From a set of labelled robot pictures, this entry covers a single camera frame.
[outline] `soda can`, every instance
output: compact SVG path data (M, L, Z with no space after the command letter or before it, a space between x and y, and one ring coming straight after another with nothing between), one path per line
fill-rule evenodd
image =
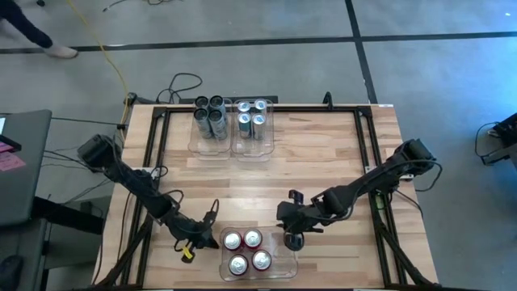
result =
M226 132L226 121L223 114L219 110L213 110L208 115L210 127L212 128L213 136L218 140L226 139L228 133Z
M251 109L251 105L247 101L241 101L237 104L237 110L239 112L249 112Z
M271 266L271 255L267 251L257 251L253 254L251 264L257 271L266 271Z
M230 231L225 234L223 244L228 251L236 251L242 244L242 237L237 231Z
M195 99L194 105L196 108L203 108L203 109L208 110L208 98L206 98L204 96L200 96Z
M198 108L194 111L194 119L197 123L197 128L200 131L202 138L212 137L212 130L210 129L210 122L208 121L208 111L203 108Z
M248 230L244 234L244 243L250 249L256 249L262 243L262 234L258 230Z
M241 276L248 271L248 260L243 255L234 255L229 260L229 271L234 276Z
M262 113L264 116L267 113L267 102L264 99L255 100L255 108L258 113Z
M256 140L262 140L265 135L266 117L260 113L253 115L253 138Z
M251 115L250 113L243 112L239 113L238 116L239 121L239 134L242 138L250 138L251 137Z
M212 112L214 110L219 110L226 120L225 100L222 97L220 97L219 95L215 95L212 98L210 98L208 110L210 112Z

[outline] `black pants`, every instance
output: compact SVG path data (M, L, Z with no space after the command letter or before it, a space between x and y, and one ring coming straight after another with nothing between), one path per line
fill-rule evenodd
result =
M52 46L52 40L44 32L32 24L14 0L0 0L0 19L9 21L16 29L23 33L31 42L44 49Z

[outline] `pink sticky note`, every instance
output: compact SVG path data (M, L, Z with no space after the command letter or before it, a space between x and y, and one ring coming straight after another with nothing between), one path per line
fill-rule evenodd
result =
M10 152L0 153L0 171L8 171L25 166L25 162Z
M3 153L3 152L8 151L8 150L12 150L12 149L13 149L12 146L7 145L7 144L5 144L3 142L0 142L0 153Z

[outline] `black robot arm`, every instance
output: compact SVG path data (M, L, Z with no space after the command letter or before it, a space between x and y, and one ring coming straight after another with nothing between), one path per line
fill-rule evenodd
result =
M147 171L133 170L120 159L120 148L107 136L95 135L78 149L79 158L91 168L101 171L111 181L122 184L145 206L148 213L159 223L165 224L177 240L187 240L189 251L182 261L190 263L194 248L219 248L212 236L219 201L206 212L203 221L194 221L179 212L180 204L158 191L156 181Z
M323 232L314 226L318 223L328 226L336 221L348 219L355 201L364 193L393 192L403 175L422 175L435 163L435 158L420 140L406 141L398 146L393 156L385 163L348 185L326 189L311 198L310 205L303 205L303 194L291 190L289 198L294 202L281 202L277 208L276 219L282 221L279 226L284 228L286 234Z

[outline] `yellow cable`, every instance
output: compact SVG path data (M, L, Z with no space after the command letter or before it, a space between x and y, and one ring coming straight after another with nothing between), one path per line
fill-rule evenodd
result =
M90 24L88 24L88 22L86 21L84 16L78 11L78 9L75 7L75 5L72 3L71 0L66 0L66 2L70 6L70 8L72 8L75 15L77 15L81 19L82 23L84 24L84 26L86 27L88 32L91 34L91 36L93 36L95 41L97 41L97 44L99 45L100 50L103 52L104 57L106 58L106 61L113 67L113 69L119 75L120 82L122 83L122 87L124 88L124 112L122 113L122 119L120 119L120 124L125 124L126 120L128 119L129 106L128 106L128 86L126 85L126 82L124 81L124 77L122 77L122 73L120 72L119 68L117 68L116 65L113 63L113 61L111 61L111 58L109 57L106 50L104 49L104 45L100 42L99 38L97 37L97 35L93 31L93 29L91 29ZM122 141L125 141L124 140L124 131L122 129L120 130L120 136L122 138Z

